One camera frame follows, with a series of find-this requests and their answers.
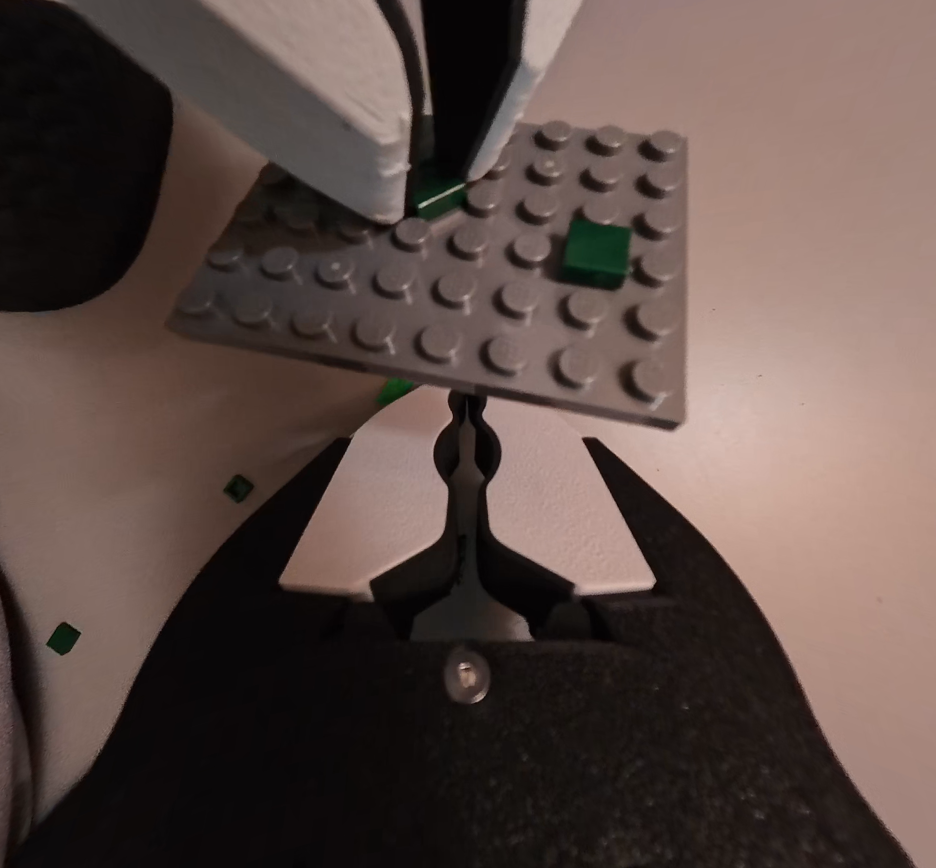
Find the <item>grey lego baseplate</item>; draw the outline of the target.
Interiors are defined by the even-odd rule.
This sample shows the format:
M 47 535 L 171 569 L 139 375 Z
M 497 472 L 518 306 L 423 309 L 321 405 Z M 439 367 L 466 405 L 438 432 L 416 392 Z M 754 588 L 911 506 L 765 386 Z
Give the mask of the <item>grey lego baseplate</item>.
M 381 226 L 269 164 L 177 297 L 194 341 L 674 429 L 684 135 L 519 124 L 461 207 Z M 561 282 L 573 219 L 631 227 L 617 290 Z

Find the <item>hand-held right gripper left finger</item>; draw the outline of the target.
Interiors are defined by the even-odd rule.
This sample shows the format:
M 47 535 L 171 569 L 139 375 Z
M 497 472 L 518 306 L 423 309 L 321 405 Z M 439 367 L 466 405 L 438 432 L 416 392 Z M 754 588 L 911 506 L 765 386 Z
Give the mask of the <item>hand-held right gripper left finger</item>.
M 279 577 L 287 591 L 371 596 L 371 582 L 436 543 L 449 483 L 435 450 L 449 392 L 418 387 L 355 431 Z

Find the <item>black wrist rest pad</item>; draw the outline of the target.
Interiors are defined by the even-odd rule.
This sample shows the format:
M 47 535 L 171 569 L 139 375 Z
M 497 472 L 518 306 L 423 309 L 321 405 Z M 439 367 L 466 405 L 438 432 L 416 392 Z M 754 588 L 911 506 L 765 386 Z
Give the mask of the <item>black wrist rest pad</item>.
M 1 310 L 116 285 L 153 221 L 170 91 L 68 7 L 1 0 Z

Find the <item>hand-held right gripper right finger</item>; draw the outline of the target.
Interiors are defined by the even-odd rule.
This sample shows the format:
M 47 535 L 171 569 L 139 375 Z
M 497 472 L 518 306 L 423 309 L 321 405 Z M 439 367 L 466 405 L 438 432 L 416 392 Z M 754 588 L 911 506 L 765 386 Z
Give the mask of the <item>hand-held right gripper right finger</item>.
M 499 447 L 487 524 L 510 551 L 571 583 L 576 596 L 649 591 L 656 580 L 583 438 L 554 409 L 489 399 Z

